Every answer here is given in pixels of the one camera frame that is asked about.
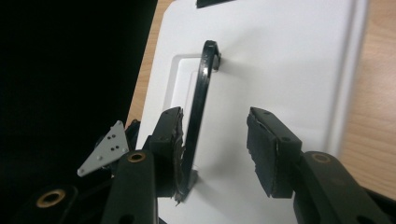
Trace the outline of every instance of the wooden surface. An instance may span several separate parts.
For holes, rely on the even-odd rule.
[[[127,120],[141,120],[163,13],[159,0]],[[360,184],[396,200],[396,1],[373,0],[341,162]]]

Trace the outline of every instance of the gray triangular bracket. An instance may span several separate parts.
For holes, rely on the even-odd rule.
[[[124,126],[117,121],[110,132],[102,139],[87,160],[77,170],[79,176],[87,175],[95,170],[118,160],[123,154],[129,152]]]

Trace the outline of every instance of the light brown wood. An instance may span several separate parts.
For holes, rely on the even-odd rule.
[[[127,124],[141,120],[163,13],[159,0]],[[341,162],[360,184],[396,200],[396,1],[373,0]]]

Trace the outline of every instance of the curved black handle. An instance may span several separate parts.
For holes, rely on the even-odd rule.
[[[186,135],[186,150],[183,154],[181,169],[183,178],[180,184],[180,193],[187,197],[193,182],[196,179],[196,172],[192,170],[195,149],[198,142],[198,135],[201,128],[202,116],[204,114],[207,89],[209,88],[212,69],[218,70],[220,53],[218,44],[212,40],[206,40],[202,52],[201,62],[198,70],[198,78],[195,86],[195,93],[192,100],[191,116],[189,128]]]

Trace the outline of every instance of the white plastic surface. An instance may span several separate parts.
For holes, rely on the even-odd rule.
[[[296,223],[292,199],[268,199],[248,154],[251,106],[273,112],[303,150],[337,156],[359,60],[367,1],[236,0],[196,9],[178,0],[165,12],[137,148],[161,113],[185,109],[206,40],[218,42],[194,168],[200,179],[185,203],[160,199],[167,223]]]

